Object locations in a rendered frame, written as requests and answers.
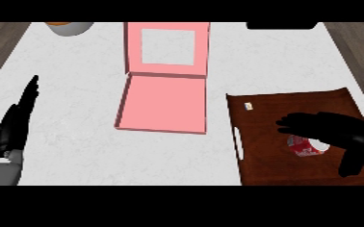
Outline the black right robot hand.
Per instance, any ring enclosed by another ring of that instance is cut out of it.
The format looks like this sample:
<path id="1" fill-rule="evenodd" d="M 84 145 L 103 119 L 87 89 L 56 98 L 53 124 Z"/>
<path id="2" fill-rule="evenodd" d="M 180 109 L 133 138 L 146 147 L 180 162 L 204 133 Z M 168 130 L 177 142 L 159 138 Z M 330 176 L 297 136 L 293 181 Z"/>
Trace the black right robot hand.
<path id="1" fill-rule="evenodd" d="M 319 140 L 344 150 L 338 175 L 358 175 L 364 168 L 364 120 L 338 113 L 290 113 L 275 124 L 276 131 Z"/>

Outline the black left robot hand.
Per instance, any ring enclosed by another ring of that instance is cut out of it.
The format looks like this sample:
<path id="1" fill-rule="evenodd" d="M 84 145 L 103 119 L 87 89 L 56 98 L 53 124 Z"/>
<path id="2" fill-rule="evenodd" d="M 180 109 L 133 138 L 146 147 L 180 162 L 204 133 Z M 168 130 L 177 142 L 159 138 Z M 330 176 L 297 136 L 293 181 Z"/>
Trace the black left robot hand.
<path id="1" fill-rule="evenodd" d="M 26 143 L 29 116 L 38 96 L 38 76 L 23 89 L 19 101 L 10 106 L 0 121 L 0 158 L 11 150 L 22 150 Z"/>

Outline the black appliance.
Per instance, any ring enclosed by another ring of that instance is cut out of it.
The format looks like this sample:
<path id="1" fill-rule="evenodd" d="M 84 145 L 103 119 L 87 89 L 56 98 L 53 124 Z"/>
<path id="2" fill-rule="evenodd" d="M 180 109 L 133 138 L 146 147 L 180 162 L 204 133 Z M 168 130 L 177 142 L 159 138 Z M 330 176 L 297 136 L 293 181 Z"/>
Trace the black appliance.
<path id="1" fill-rule="evenodd" d="M 247 22 L 248 30 L 309 30 L 316 22 Z"/>

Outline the grey bowl with orange content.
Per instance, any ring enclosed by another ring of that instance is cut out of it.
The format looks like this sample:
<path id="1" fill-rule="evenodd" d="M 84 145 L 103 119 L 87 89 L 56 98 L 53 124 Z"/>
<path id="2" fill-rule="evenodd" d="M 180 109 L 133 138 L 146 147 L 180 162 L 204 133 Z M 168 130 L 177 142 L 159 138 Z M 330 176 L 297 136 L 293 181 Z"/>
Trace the grey bowl with orange content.
<path id="1" fill-rule="evenodd" d="M 62 37 L 78 36 L 93 25 L 91 22 L 47 22 L 51 31 Z"/>

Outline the pink cardboard box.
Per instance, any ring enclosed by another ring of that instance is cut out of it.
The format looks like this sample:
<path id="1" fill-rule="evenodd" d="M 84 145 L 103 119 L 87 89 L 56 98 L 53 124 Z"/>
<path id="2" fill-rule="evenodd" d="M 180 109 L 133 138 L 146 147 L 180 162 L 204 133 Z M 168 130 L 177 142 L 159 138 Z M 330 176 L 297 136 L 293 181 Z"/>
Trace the pink cardboard box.
<path id="1" fill-rule="evenodd" d="M 177 33 L 192 48 L 189 65 L 145 60 L 146 42 L 170 52 L 177 37 L 162 39 L 155 32 Z M 208 56 L 207 22 L 127 22 L 124 55 L 127 82 L 113 127 L 165 133 L 205 132 L 205 77 Z"/>

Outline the red and white can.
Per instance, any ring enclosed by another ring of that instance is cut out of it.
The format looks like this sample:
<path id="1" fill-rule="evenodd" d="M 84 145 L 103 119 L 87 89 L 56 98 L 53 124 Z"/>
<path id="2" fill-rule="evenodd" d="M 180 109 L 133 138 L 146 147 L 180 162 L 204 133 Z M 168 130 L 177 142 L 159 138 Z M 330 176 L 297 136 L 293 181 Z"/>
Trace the red and white can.
<path id="1" fill-rule="evenodd" d="M 288 136 L 287 146 L 298 157 L 322 155 L 330 148 L 330 145 L 318 139 L 307 139 L 294 135 Z"/>

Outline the brown wooden tray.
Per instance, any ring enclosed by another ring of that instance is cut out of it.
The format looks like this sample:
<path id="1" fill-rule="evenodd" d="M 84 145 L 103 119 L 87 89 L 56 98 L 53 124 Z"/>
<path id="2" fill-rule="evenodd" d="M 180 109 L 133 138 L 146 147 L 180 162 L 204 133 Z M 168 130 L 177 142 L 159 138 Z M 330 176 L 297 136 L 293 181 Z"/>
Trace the brown wooden tray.
<path id="1" fill-rule="evenodd" d="M 239 181 L 245 186 L 364 186 L 364 170 L 341 177 L 344 150 L 331 147 L 319 154 L 297 156 L 288 136 L 275 122 L 290 113 L 330 112 L 353 117 L 361 112 L 346 88 L 316 92 L 227 96 Z"/>

